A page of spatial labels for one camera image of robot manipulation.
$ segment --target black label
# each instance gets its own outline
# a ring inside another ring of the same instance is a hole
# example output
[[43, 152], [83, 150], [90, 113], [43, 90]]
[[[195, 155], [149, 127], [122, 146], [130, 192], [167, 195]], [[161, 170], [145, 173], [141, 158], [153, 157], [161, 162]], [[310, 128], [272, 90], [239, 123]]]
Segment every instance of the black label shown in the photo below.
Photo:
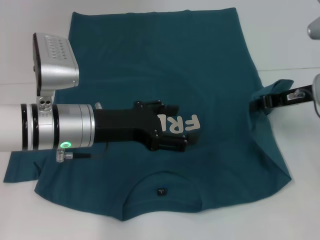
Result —
[[158, 196], [165, 196], [167, 194], [167, 188], [158, 188], [156, 190]]

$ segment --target white background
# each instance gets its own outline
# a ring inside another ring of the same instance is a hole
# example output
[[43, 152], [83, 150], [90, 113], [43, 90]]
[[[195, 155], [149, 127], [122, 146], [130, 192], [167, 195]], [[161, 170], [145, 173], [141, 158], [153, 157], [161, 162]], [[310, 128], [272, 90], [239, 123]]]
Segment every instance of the white background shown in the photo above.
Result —
[[[0, 104], [34, 103], [32, 34], [68, 36], [72, 12], [87, 15], [236, 7], [250, 54], [266, 86], [294, 87], [320, 73], [320, 41], [307, 25], [316, 0], [0, 0]], [[35, 181], [0, 182], [0, 240], [318, 240], [320, 119], [312, 103], [276, 109], [270, 121], [293, 178], [272, 197], [201, 213], [153, 212], [126, 222], [68, 209], [34, 193]], [[10, 153], [0, 153], [0, 180]]]

